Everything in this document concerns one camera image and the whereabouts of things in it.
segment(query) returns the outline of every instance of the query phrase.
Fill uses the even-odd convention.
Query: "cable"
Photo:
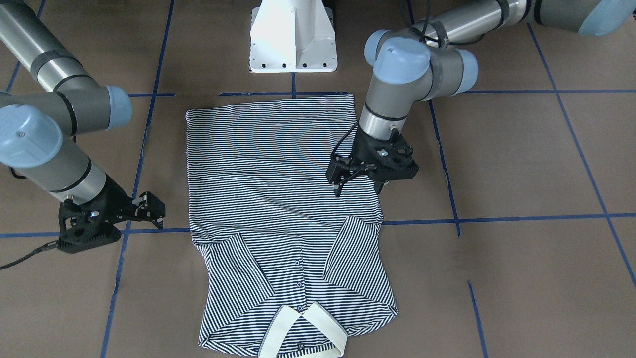
[[[400,9],[400,15],[402,15],[402,20],[404,21],[404,24],[417,36],[419,36],[420,38],[420,42],[424,42],[424,40],[426,41],[431,41],[431,42],[435,42],[436,44],[438,44],[439,46],[439,39],[436,38],[432,38],[430,36],[426,36],[425,32],[426,29],[429,27],[429,23],[431,22],[431,7],[432,7],[432,1],[431,0],[427,0],[426,1],[426,18],[424,19],[424,26],[422,28],[422,31],[420,31],[419,29],[417,29],[415,26],[413,26],[413,24],[411,24],[409,22],[409,20],[406,17],[406,10],[404,8],[404,4],[405,4],[405,0],[400,0],[399,2],[399,9]],[[468,42],[449,42],[448,45],[449,46],[466,46],[466,45],[473,45],[481,40],[484,39],[484,37],[486,37],[486,34],[482,34],[480,37],[478,37],[476,40],[474,41],[468,41]]]
[[[31,256],[37,254],[38,252],[51,250],[52,248],[57,248],[57,245],[58,245],[57,242],[58,242],[58,240],[51,241],[49,243],[45,243],[44,245],[36,248],[35,250],[33,250],[33,251],[29,252],[28,254],[24,255],[23,257],[15,260],[15,261],[13,261],[13,262],[11,262],[9,264],[6,264],[4,266],[0,266],[0,270],[8,269],[10,267],[13,267],[13,266],[21,263],[22,261],[25,261],[26,259],[30,258]]]
[[[354,131],[354,129],[358,126],[359,122],[356,121],[356,124],[354,124],[348,131],[347,133],[345,133],[344,136],[342,136],[342,138],[340,138],[340,141],[338,141],[338,144],[336,144],[336,146],[334,147],[334,149],[331,151],[331,155],[336,155],[336,151],[338,150],[338,148],[340,147],[340,145],[342,144],[342,142],[345,141],[345,139],[347,139],[347,137],[351,134],[351,132]]]
[[[13,175],[13,177],[16,178],[16,179],[26,179],[27,178],[24,175],[19,175],[18,173],[16,173],[15,169],[13,169],[12,167],[9,167],[9,171],[11,172],[11,175]]]

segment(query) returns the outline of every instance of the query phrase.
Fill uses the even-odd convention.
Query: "black cable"
[[[336,155],[336,151],[338,150],[338,147],[340,147],[340,145],[342,144],[342,142],[345,141],[345,139],[347,139],[347,137],[351,134],[351,132],[354,131],[354,129],[358,126],[358,121],[356,121],[356,124],[354,124],[348,131],[347,133],[342,136],[342,138],[340,138],[340,141],[338,141],[338,144],[336,144],[336,146],[333,148],[333,150],[331,151],[331,155]]]
[[[13,175],[13,177],[16,178],[16,179],[26,179],[27,178],[24,175],[19,175],[18,173],[16,173],[15,169],[13,169],[12,167],[9,167],[9,171],[11,172],[11,175]]]
[[[29,252],[27,255],[24,255],[23,257],[15,260],[15,261],[13,261],[13,262],[11,262],[9,264],[6,264],[4,266],[0,266],[0,270],[8,269],[10,267],[13,267],[13,266],[21,263],[22,261],[25,261],[26,259],[30,258],[31,256],[37,254],[38,252],[51,250],[52,248],[57,248],[57,240],[51,241],[49,243],[45,243],[44,245],[42,245],[42,246],[36,248],[35,250]]]

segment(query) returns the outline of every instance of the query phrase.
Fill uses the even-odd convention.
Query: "silver metal tube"
[[[495,0],[472,1],[432,18],[424,34],[430,38],[439,39],[440,36],[432,24],[437,21],[443,26],[450,42],[467,42],[496,29],[501,21],[501,13],[501,7]],[[418,22],[415,27],[423,31],[424,21]],[[435,41],[429,40],[426,44],[430,47],[438,47]]]
[[[33,106],[51,117],[66,136],[103,131],[126,124],[130,120],[128,113],[118,113],[118,108],[112,107],[114,101],[130,106],[123,91],[111,94],[113,88],[97,87],[28,96],[0,94],[0,108],[12,104]]]
[[[99,86],[23,1],[0,4],[0,40],[48,92],[64,82]]]

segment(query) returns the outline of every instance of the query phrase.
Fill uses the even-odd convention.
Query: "blue tape line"
[[[433,120],[433,128],[435,128],[435,138],[438,140],[439,145],[439,157],[441,158],[441,166],[444,169],[444,175],[446,176],[446,189],[448,191],[448,199],[450,200],[450,208],[453,211],[453,220],[455,221],[455,228],[457,230],[457,236],[462,234],[459,227],[459,218],[457,217],[457,208],[455,207],[455,198],[453,197],[453,188],[450,185],[450,176],[448,176],[448,168],[446,166],[446,159],[444,158],[444,148],[441,145],[441,136],[439,135],[439,128],[437,125],[437,117],[435,116],[435,107],[433,101],[429,101],[429,109],[431,110],[431,118]]]
[[[555,93],[553,90],[467,90],[465,94],[533,94]]]
[[[559,93],[636,93],[636,90],[558,90]]]
[[[40,7],[38,9],[38,13],[36,14],[37,18],[40,18],[42,16],[42,11],[44,11],[44,5],[46,5],[46,0],[42,0],[42,2],[40,3]],[[11,90],[13,89],[13,84],[15,83],[15,79],[18,76],[18,71],[20,71],[20,62],[18,62],[15,65],[15,69],[13,70],[13,75],[11,76],[11,80],[9,81],[9,85],[6,87],[6,93],[11,93]]]
[[[440,218],[431,220],[389,220],[383,221],[383,226],[391,225],[428,225],[428,224],[452,224],[455,220],[451,218]]]
[[[135,93],[129,94],[128,97],[176,97],[177,95],[174,93]]]
[[[617,213],[617,214],[609,214],[609,217],[612,218],[621,218],[621,217],[636,217],[636,213]]]
[[[44,11],[44,5],[46,5],[46,0],[42,0],[40,3],[40,8],[38,9],[38,13],[36,14],[37,18],[42,17],[42,11]]]
[[[541,51],[541,47],[539,46],[539,42],[537,41],[537,37],[534,34],[534,31],[532,30],[532,26],[530,26],[530,24],[528,25],[528,30],[530,31],[530,35],[532,37],[532,41],[534,42],[535,47],[537,48],[537,51],[539,52],[539,56],[541,57],[541,62],[543,62],[543,66],[546,68],[546,72],[548,73],[548,78],[550,79],[550,83],[552,83],[552,87],[554,88],[555,92],[556,92],[556,98],[558,99],[558,103],[559,106],[561,106],[561,110],[563,111],[563,115],[565,117],[565,121],[567,122],[567,126],[570,129],[570,133],[572,134],[572,138],[574,139],[574,144],[576,145],[576,149],[579,151],[579,155],[581,156],[581,160],[583,161],[583,165],[585,166],[585,170],[588,172],[588,176],[590,177],[590,181],[592,183],[592,187],[594,188],[594,192],[596,193],[596,196],[598,198],[598,202],[601,206],[601,209],[603,209],[603,214],[605,214],[605,219],[607,220],[607,225],[609,225],[609,229],[612,232],[612,235],[614,236],[614,241],[616,242],[616,246],[618,247],[618,251],[621,254],[621,257],[623,258],[623,262],[625,263],[625,268],[627,269],[627,272],[630,275],[630,278],[632,279],[632,284],[634,287],[636,287],[636,276],[634,276],[634,272],[632,270],[632,266],[630,265],[629,260],[627,259],[627,255],[625,254],[625,250],[623,249],[623,244],[621,244],[621,240],[618,238],[618,235],[616,234],[616,230],[614,229],[614,224],[612,223],[612,219],[609,216],[609,213],[607,212],[607,208],[605,207],[605,203],[603,202],[603,198],[600,195],[600,191],[598,189],[596,180],[594,180],[594,176],[592,175],[590,166],[588,165],[588,161],[587,159],[585,159],[585,155],[583,153],[583,148],[581,147],[581,144],[579,143],[578,138],[576,137],[576,133],[574,132],[574,127],[572,126],[572,122],[570,121],[570,117],[567,114],[567,111],[565,110],[565,105],[563,104],[563,100],[561,99],[561,95],[558,93],[557,91],[557,85],[554,81],[554,78],[552,77],[552,73],[550,72],[550,68],[548,67],[548,62],[546,61],[546,58],[543,55],[543,52]]]
[[[295,92],[297,96],[342,96],[349,92]],[[240,96],[293,96],[294,92],[224,92],[219,97],[240,97]]]
[[[533,93],[636,93],[636,90],[467,90],[465,94],[533,94]]]
[[[126,224],[126,229],[121,242],[121,252],[119,263],[117,264],[117,274],[115,275],[115,288],[111,297],[111,305],[108,311],[108,322],[106,323],[106,331],[104,332],[104,340],[102,341],[101,358],[106,358],[106,350],[108,349],[108,340],[111,337],[111,328],[113,327],[113,317],[115,315],[115,305],[117,304],[117,295],[119,294],[119,284],[121,282],[121,272],[123,271],[123,254],[128,246],[128,230],[130,229],[130,221]]]
[[[9,85],[6,87],[6,93],[11,93],[11,90],[13,89],[13,84],[15,83],[15,78],[18,76],[18,71],[20,71],[19,62],[15,65],[15,69],[13,70],[13,75],[11,76],[11,80],[9,80]]]
[[[612,218],[632,218],[636,217],[636,213],[613,213],[609,214]],[[580,215],[543,215],[535,217],[484,217],[484,218],[458,218],[461,224],[471,222],[515,222],[515,221],[547,221],[547,220],[581,220],[590,218],[606,218],[605,214],[580,214]],[[400,225],[429,225],[429,224],[454,224],[454,218],[440,219],[424,219],[424,220],[388,220],[382,222],[383,226],[400,226]],[[130,229],[129,234],[153,234],[153,233],[187,233],[189,227],[167,227],[163,230],[159,229]],[[41,232],[41,233],[0,233],[0,238],[29,238],[29,237],[48,237],[59,236],[58,232]]]
[[[471,293],[471,301],[473,302],[473,311],[475,314],[475,321],[477,322],[477,330],[479,330],[479,339],[481,341],[481,351],[483,352],[483,358],[488,358],[488,347],[486,346],[486,337],[483,334],[483,327],[481,325],[481,317],[479,314],[479,308],[477,307],[477,300],[475,300],[475,294],[473,285],[468,281],[468,291]]]
[[[291,97],[296,99],[296,73],[291,73]]]
[[[155,110],[155,99],[156,99],[157,89],[159,88],[159,78],[161,77],[163,58],[165,56],[165,49],[168,44],[168,35],[170,33],[170,24],[172,22],[173,11],[174,11],[174,0],[171,0],[170,10],[168,12],[168,20],[166,21],[165,32],[163,35],[161,54],[159,55],[159,63],[157,64],[157,71],[155,75],[155,85],[153,87],[153,96],[151,97],[151,100],[150,100],[150,108],[148,110],[148,118],[146,119],[146,128],[144,130],[144,138],[141,143],[141,151],[139,152],[139,161],[137,162],[137,173],[135,174],[135,183],[132,189],[132,197],[137,197],[137,189],[139,187],[139,179],[141,177],[141,168],[143,167],[143,164],[144,164],[144,147],[145,147],[146,141],[148,140],[148,129],[150,128],[153,112]],[[126,223],[126,229],[124,232],[123,242],[121,244],[120,261],[117,267],[117,275],[115,277],[115,288],[113,291],[113,296],[111,298],[111,307],[108,313],[108,322],[106,324],[106,332],[104,333],[104,341],[102,342],[101,358],[106,358],[106,352],[108,349],[108,341],[110,339],[111,328],[113,326],[115,306],[117,304],[117,295],[119,292],[119,284],[121,281],[121,272],[123,271],[124,252],[126,251],[126,247],[128,246],[129,232],[130,232],[130,221]]]
[[[173,227],[167,229],[131,229],[130,234],[161,234],[161,233],[189,233],[189,227]]]
[[[408,5],[408,14],[411,17],[411,25],[415,24],[415,17],[413,16],[413,6],[411,5],[411,0],[406,0]]]
[[[0,239],[9,238],[44,238],[49,236],[60,236],[59,232],[44,232],[44,233],[6,233],[0,234]]]

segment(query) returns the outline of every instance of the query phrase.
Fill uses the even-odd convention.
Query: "black band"
[[[384,120],[390,120],[390,121],[397,122],[398,120],[406,119],[406,117],[407,117],[407,116],[403,116],[403,117],[400,117],[400,118],[389,118],[389,117],[385,117],[383,115],[379,115],[379,114],[375,113],[374,111],[371,110],[371,108],[369,108],[368,104],[366,104],[366,103],[364,104],[364,107],[366,108],[366,110],[369,111],[370,114],[372,114],[372,115],[374,115],[376,117],[382,118]]]
[[[76,77],[92,78],[91,76],[88,76],[88,75],[72,75],[72,76],[68,76],[67,78],[63,78],[61,81],[59,81],[59,83],[55,85],[55,88],[53,89],[53,91],[57,92],[57,90],[60,88],[60,86],[63,85],[66,81],[68,81],[68,80],[70,80],[72,78],[76,78]]]
[[[539,25],[543,25],[541,23],[541,3],[542,2],[543,0],[537,0],[537,2],[534,3],[534,21]]]
[[[31,68],[29,69],[29,72],[31,72],[31,75],[33,76],[33,78],[37,80],[38,72],[42,68],[42,66],[44,66],[48,61],[59,59],[62,57],[66,57],[66,58],[74,59],[75,61],[78,61],[73,56],[73,54],[71,52],[68,52],[67,50],[50,50],[42,54],[39,54],[33,60],[33,62],[31,63]]]
[[[54,93],[56,93],[61,98],[62,102],[64,102],[64,105],[66,106],[66,109],[69,111],[69,117],[71,118],[71,133],[69,135],[74,136],[78,131],[78,119],[75,116],[75,111],[73,110],[73,106],[71,105],[71,102],[69,102],[69,99],[66,98],[65,95],[59,92],[54,92]]]
[[[495,29],[502,27],[506,22],[508,22],[508,18],[510,17],[510,4],[508,4],[508,0],[497,0],[497,3],[501,8],[501,19],[499,20],[499,25],[497,25]]]
[[[431,22],[431,26],[435,29],[435,33],[438,35],[438,47],[442,50],[445,49],[450,41],[448,40],[448,34],[446,33],[444,24],[442,24],[439,20],[435,20]]]
[[[49,190],[48,192],[54,192],[54,193],[58,193],[58,192],[65,192],[67,190],[71,190],[73,188],[75,188],[76,186],[78,186],[81,182],[84,181],[84,179],[86,179],[86,177],[88,176],[88,174],[90,173],[91,168],[93,168],[93,162],[90,160],[90,158],[88,159],[88,166],[86,167],[86,171],[84,172],[84,174],[81,175],[81,177],[79,179],[77,179],[76,182],[74,182],[73,184],[70,184],[68,187],[64,188],[64,189],[60,189],[60,190]]]
[[[528,17],[531,7],[532,7],[532,0],[525,0],[525,12],[523,13],[523,17],[521,18],[521,20],[519,20],[519,22],[524,21],[525,18]]]

